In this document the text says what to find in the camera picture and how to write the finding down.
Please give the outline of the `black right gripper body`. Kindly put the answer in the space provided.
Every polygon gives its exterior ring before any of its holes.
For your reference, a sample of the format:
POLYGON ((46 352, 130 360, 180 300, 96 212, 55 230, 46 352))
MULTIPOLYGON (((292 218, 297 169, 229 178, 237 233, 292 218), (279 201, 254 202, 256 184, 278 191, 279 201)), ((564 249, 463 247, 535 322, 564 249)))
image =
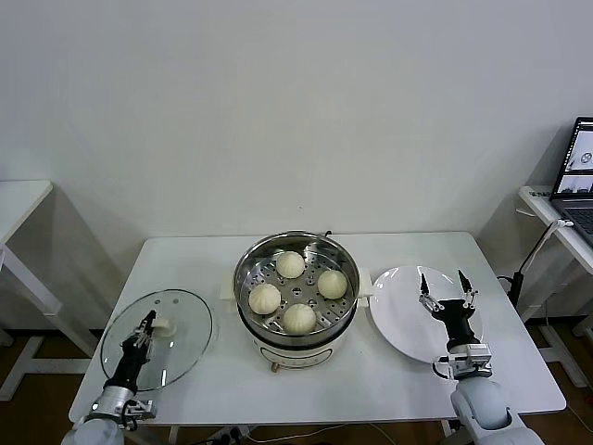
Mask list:
POLYGON ((439 300, 438 303, 440 308, 436 312, 436 319, 446 327, 447 346, 477 344, 478 339, 469 324, 469 319, 474 315, 475 308, 471 308, 464 299, 439 300))

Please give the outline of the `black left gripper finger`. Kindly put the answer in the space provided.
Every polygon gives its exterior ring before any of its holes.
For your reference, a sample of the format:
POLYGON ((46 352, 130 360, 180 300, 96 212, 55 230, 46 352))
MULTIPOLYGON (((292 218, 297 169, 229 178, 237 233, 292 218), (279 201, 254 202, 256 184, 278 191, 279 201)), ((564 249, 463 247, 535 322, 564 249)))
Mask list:
POLYGON ((156 318, 157 312, 155 310, 149 311, 146 317, 141 320, 140 324, 121 343, 121 347, 123 349, 141 349, 147 347, 152 338, 152 332, 154 330, 153 322, 156 318))
POLYGON ((151 348, 154 326, 153 319, 145 319, 140 323, 139 334, 137 338, 137 349, 148 353, 151 348))

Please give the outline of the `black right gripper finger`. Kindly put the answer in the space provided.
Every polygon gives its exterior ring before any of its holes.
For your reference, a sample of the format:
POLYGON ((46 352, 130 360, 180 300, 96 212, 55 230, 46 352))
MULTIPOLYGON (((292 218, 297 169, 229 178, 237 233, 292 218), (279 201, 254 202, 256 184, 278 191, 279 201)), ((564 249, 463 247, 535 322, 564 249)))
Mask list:
POLYGON ((423 273, 421 274, 420 291, 421 293, 419 296, 419 302, 429 313, 433 314, 444 310, 444 306, 434 299, 430 294, 430 289, 423 273))
POLYGON ((460 278, 461 289, 464 298, 463 306, 465 308, 474 309, 474 301, 478 296, 479 291, 473 288, 473 285, 471 284, 470 280, 465 276, 462 270, 458 270, 458 276, 460 278))

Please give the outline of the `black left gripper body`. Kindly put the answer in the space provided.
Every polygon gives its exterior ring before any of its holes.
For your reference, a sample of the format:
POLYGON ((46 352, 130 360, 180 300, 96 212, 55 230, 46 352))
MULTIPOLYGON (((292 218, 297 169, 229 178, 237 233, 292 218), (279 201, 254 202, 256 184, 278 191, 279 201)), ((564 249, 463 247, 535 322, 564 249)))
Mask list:
POLYGON ((123 355, 112 377, 104 384, 104 388, 119 387, 138 389, 137 379, 142 367, 148 362, 148 346, 136 347, 134 343, 122 344, 123 355))

